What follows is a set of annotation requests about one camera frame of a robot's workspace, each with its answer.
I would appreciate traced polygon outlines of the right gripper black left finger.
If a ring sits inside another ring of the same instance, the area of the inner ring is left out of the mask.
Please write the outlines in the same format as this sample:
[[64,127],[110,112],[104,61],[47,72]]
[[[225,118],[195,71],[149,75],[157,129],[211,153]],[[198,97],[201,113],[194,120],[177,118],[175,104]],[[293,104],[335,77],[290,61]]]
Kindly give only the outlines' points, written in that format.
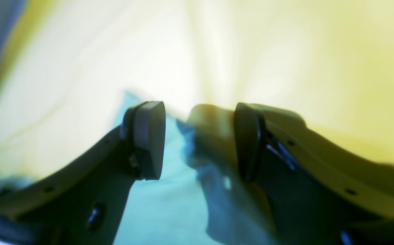
[[121,125],[63,169],[0,195],[0,242],[113,244],[133,183],[160,179],[165,131],[163,102],[130,107]]

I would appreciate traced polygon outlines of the image right gripper black right finger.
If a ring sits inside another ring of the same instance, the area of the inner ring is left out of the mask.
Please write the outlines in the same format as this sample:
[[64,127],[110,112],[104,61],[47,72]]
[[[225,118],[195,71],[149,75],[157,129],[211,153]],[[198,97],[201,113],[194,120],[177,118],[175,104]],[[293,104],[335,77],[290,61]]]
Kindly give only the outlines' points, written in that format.
[[349,152],[298,114],[240,102],[239,173],[265,194],[283,245],[394,245],[394,166]]

